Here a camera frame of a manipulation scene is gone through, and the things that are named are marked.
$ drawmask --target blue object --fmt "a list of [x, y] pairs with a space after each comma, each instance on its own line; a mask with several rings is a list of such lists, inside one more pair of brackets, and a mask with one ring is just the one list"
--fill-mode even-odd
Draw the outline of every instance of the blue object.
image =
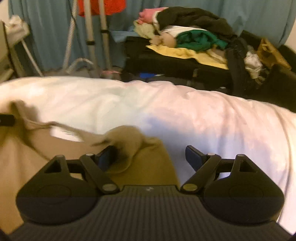
[[[238, 35], [242, 30], [247, 30], [267, 37], [276, 46], [286, 42], [296, 16], [296, 1], [293, 0], [126, 0], [123, 12], [107, 16], [113, 37], [110, 39], [112, 64], [124, 66], [125, 55], [120, 41], [124, 41], [126, 35], [134, 34], [130, 31], [133, 21], [143, 8], [172, 6], [199, 7], [211, 11], [226, 18]], [[9, 13], [10, 16], [19, 15], [30, 25], [31, 34], [25, 40], [40, 68], [45, 71], [61, 68], [71, 18], [67, 1], [9, 0]], [[77, 25], [83, 53], [74, 35], [70, 63], [82, 55], [88, 57], [84, 18], [78, 16]], [[105, 68], [100, 26], [99, 16], [93, 16], [96, 56], [98, 64]]]
[[139, 77], [142, 79], [148, 79], [156, 76], [156, 74], [151, 74], [151, 73], [140, 73]]

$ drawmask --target beige cloth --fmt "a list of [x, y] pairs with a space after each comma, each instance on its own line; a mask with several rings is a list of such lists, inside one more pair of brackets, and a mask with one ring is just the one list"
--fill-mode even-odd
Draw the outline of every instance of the beige cloth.
[[219, 61], [213, 59], [205, 52], [195, 52], [191, 49], [186, 48], [169, 48], [167, 46], [156, 46], [156, 45], [146, 45], [147, 48], [154, 50], [164, 56], [175, 57], [175, 58], [193, 58], [197, 62], [205, 65], [214, 66], [221, 69], [228, 69], [227, 64], [222, 64]]
[[217, 49], [217, 46], [215, 45], [213, 48], [208, 49], [206, 52], [209, 56], [211, 56], [218, 62], [222, 64], [227, 64], [225, 50]]
[[[144, 136], [135, 127], [120, 126], [105, 135], [96, 135], [55, 122], [40, 123], [33, 121], [36, 116], [23, 102], [0, 107], [0, 113], [10, 113], [16, 118], [13, 127], [0, 126], [0, 228], [6, 233], [22, 224], [15, 204], [17, 192], [55, 155], [78, 159], [113, 145], [119, 157], [106, 173], [120, 187], [179, 185], [162, 142]], [[75, 133], [83, 142], [51, 136], [53, 126]]]
[[153, 39], [150, 39], [150, 44], [163, 45], [170, 48], [174, 48], [177, 45], [176, 39], [167, 33], [161, 33], [161, 35], [155, 35]]

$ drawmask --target bed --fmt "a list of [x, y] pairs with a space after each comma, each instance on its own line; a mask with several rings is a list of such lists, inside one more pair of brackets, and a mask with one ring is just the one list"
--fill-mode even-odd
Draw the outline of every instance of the bed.
[[23, 100], [40, 121], [57, 121], [103, 134], [134, 125], [160, 138], [181, 183], [194, 170], [185, 147], [253, 160], [284, 192], [279, 223], [296, 231], [296, 114], [272, 104], [170, 82], [123, 83], [81, 77], [30, 77], [0, 85], [0, 104]]

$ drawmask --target black clothing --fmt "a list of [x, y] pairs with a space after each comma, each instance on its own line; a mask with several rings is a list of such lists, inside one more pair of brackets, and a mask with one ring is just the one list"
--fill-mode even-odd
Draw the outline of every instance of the black clothing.
[[201, 8], [169, 7], [157, 14], [159, 30], [168, 25], [176, 26], [198, 26], [216, 34], [221, 40], [230, 42], [236, 37], [231, 26], [224, 18], [203, 10]]
[[255, 87], [255, 81], [245, 69], [244, 59], [248, 52], [247, 43], [242, 38], [236, 38], [226, 49], [228, 68], [233, 81], [232, 95], [244, 97]]

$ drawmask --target metal pole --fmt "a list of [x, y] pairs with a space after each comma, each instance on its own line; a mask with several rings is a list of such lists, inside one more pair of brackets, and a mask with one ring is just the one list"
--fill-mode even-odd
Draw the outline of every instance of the metal pole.
[[107, 20], [105, 15], [105, 5], [104, 0], [99, 0], [99, 9], [100, 9], [100, 20], [101, 20], [101, 32], [103, 38], [103, 48], [105, 53], [106, 67], [107, 70], [112, 70], [110, 52], [109, 52], [109, 32], [107, 27]]
[[92, 25], [92, 18], [91, 18], [91, 3], [90, 0], [84, 0], [84, 15], [85, 15], [85, 26], [86, 26], [86, 34], [87, 34], [87, 41], [86, 44], [89, 49], [89, 57], [90, 60], [94, 64], [94, 68], [98, 68], [98, 64], [96, 61], [96, 48], [95, 48], [95, 41], [94, 41], [94, 32], [93, 32], [93, 25]]

